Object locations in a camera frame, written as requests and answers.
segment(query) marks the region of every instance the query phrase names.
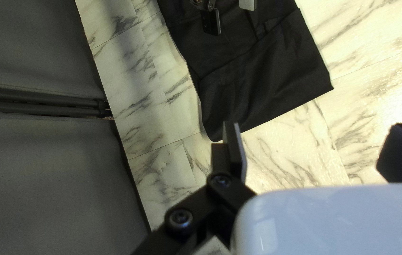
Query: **marble floor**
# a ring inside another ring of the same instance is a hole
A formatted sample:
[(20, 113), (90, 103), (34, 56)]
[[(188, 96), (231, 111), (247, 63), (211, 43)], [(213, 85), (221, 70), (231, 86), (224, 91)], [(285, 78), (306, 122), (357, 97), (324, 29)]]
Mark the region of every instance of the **marble floor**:
[[(335, 89), (242, 134), (246, 184), (263, 193), (385, 183), (375, 163), (402, 122), (402, 0), (296, 2)], [(155, 229), (210, 171), (198, 97), (155, 0), (76, 3)], [(216, 239), (198, 252), (227, 253)]]

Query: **marble tile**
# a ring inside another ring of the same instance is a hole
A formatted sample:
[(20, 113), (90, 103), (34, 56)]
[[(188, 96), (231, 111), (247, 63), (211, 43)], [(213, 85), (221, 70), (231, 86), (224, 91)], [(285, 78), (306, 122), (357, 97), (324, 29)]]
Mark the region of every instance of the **marble tile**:
[(139, 23), (132, 0), (75, 0), (91, 49)]
[(188, 162), (198, 187), (205, 185), (206, 177), (212, 172), (210, 168), (211, 141), (205, 131), (182, 139)]
[(296, 0), (332, 79), (402, 52), (402, 0)]
[(187, 66), (171, 69), (160, 77), (160, 82), (181, 138), (203, 131), (201, 103)]
[(333, 81), (316, 101), (354, 183), (385, 183), (375, 163), (391, 125), (402, 122), (402, 53)]
[(152, 229), (168, 208), (198, 189), (190, 164), (177, 141), (128, 161)]
[(157, 0), (132, 0), (138, 19), (144, 21), (160, 11)]
[(93, 55), (129, 159), (180, 139), (139, 26)]
[(159, 75), (164, 75), (174, 68), (187, 69), (186, 62), (171, 39), (160, 12), (141, 22), (140, 26)]
[[(322, 112), (311, 101), (242, 133), (246, 184), (257, 193), (278, 189), (350, 185)], [(210, 173), (204, 132), (182, 139), (199, 186)]]

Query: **black pants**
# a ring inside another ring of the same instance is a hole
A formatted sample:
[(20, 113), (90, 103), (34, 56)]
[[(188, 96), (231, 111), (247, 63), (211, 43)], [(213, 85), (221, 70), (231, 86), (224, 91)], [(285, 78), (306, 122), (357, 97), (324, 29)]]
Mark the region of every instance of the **black pants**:
[(224, 120), (246, 131), (332, 90), (329, 72), (293, 0), (217, 0), (221, 34), (202, 30), (188, 0), (158, 0), (201, 100), (205, 131), (222, 139)]

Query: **black clip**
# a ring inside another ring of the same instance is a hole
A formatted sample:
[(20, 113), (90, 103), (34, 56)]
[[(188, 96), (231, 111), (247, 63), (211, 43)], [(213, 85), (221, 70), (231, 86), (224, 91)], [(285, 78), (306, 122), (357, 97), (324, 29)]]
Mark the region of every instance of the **black clip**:
[(219, 36), (221, 33), (220, 28), (220, 14), (218, 9), (212, 11), (201, 10), (202, 29), (205, 33)]
[(220, 13), (215, 7), (215, 0), (190, 0), (201, 13), (202, 29), (205, 33), (219, 36)]

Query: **bolt head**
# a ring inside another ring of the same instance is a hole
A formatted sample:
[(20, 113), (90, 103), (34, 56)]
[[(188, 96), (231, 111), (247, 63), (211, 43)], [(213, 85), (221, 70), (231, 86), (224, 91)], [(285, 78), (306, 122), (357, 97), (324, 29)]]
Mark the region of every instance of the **bolt head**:
[(226, 188), (231, 184), (231, 179), (226, 175), (217, 175), (212, 178), (212, 182), (222, 188)]
[(172, 229), (181, 230), (186, 228), (193, 221), (193, 215), (186, 209), (177, 209), (171, 212), (169, 225)]

